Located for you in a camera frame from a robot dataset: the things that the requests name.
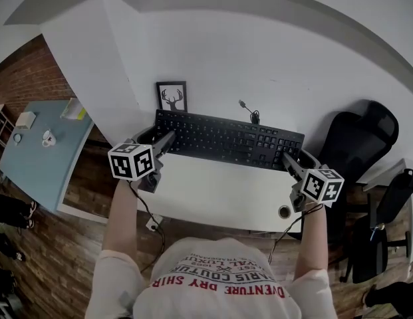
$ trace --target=keyboard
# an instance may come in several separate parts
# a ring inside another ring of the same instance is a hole
[[[175,131],[171,154],[285,171],[283,152],[295,159],[304,135],[260,124],[157,110],[157,139]]]

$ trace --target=chair backrest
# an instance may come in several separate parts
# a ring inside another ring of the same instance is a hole
[[[355,183],[385,156],[398,138],[398,121],[378,102],[370,101],[363,116],[341,112],[332,121],[318,157],[346,183]]]
[[[376,223],[390,223],[413,194],[413,170],[405,169],[392,179],[376,210]]]

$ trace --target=mug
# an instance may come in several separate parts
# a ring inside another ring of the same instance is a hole
[[[51,130],[47,130],[46,132],[44,132],[42,139],[42,145],[44,147],[53,146],[57,142]]]

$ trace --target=cable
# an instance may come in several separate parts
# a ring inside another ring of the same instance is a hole
[[[157,220],[153,217],[153,215],[151,214],[146,202],[139,196],[139,194],[134,190],[134,188],[131,185],[131,182],[128,181],[129,184],[129,188],[131,188],[132,193],[135,195],[135,197],[137,199],[139,199],[142,204],[145,206],[147,213],[149,214],[150,218],[153,220],[153,222],[155,222],[155,224],[157,224],[156,227],[156,231],[160,234],[160,236],[162,237],[162,246],[160,247],[160,250],[158,252],[158,254],[156,255],[156,257],[154,258],[154,260],[149,263],[147,266],[145,266],[142,270],[141,273],[143,273],[145,270],[149,269],[154,263],[156,263],[156,261],[160,258],[160,256],[164,253],[165,251],[165,244],[166,244],[166,238],[165,238],[165,232],[163,230],[163,228],[160,226],[159,222],[157,222]]]
[[[279,243],[280,240],[281,240],[283,237],[285,237],[285,235],[291,230],[291,228],[293,227],[293,225],[294,225],[295,223],[297,223],[298,221],[304,219],[307,215],[309,215],[309,214],[311,214],[311,213],[314,213],[315,211],[319,211],[319,210],[322,209],[322,208],[323,208],[323,204],[315,205],[313,208],[311,208],[310,210],[308,210],[308,211],[306,211],[305,213],[303,213],[302,216],[300,216],[300,217],[298,217],[296,220],[294,220],[294,221],[291,223],[291,225],[286,228],[286,230],[283,232],[283,234],[282,234],[278,239],[275,239],[275,240],[274,240],[273,249],[271,250],[270,255],[268,256],[268,263],[269,263],[269,264],[271,264],[271,261],[273,260],[273,259],[272,259],[272,258],[273,258],[273,253],[274,253],[275,247],[277,246],[277,243]]]
[[[246,103],[242,100],[239,100],[239,104],[242,108],[245,108],[247,111],[249,111],[251,113],[251,122],[252,122],[252,124],[259,124],[259,111],[255,110],[254,112],[252,112],[251,110],[249,110],[246,107]]]

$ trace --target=office chair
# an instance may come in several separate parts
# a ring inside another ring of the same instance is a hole
[[[384,157],[397,138],[397,119],[375,101],[369,102],[363,116],[341,112],[333,119],[318,159],[341,174],[345,183],[337,202],[331,208],[326,207],[329,243],[340,243],[343,240],[346,189]]]
[[[388,263],[388,247],[406,246],[406,255],[410,256],[410,232],[406,232],[404,240],[388,242],[385,224],[393,222],[412,194],[413,170],[405,169],[391,181],[377,208],[370,194],[367,205],[353,207],[353,212],[362,213],[362,209],[366,209],[368,215],[354,224],[352,243],[348,248],[348,266],[345,276],[340,279],[341,282],[347,282],[351,269],[352,281],[355,284],[383,273]]]

